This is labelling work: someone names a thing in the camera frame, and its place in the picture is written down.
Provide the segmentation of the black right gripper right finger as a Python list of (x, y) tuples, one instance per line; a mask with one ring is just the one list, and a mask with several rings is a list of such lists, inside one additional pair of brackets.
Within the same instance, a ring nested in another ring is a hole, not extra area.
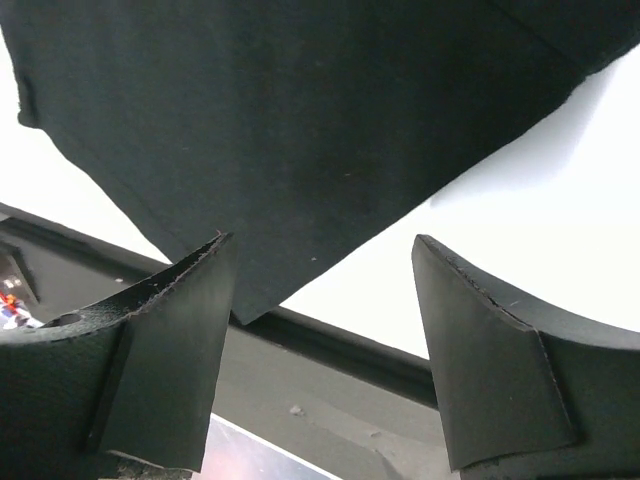
[(427, 235), (412, 264), (453, 471), (638, 477), (637, 333), (543, 301)]

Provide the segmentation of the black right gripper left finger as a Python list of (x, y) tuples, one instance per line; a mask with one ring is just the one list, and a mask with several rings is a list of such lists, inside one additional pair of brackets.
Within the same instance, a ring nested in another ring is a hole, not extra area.
[(199, 471), (236, 271), (222, 234), (72, 323), (4, 332), (2, 477)]

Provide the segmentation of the black t shirt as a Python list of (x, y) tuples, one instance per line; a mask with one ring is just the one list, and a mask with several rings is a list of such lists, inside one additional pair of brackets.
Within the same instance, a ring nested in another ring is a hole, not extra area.
[(5, 1), (19, 122), (249, 323), (639, 42), (635, 1)]

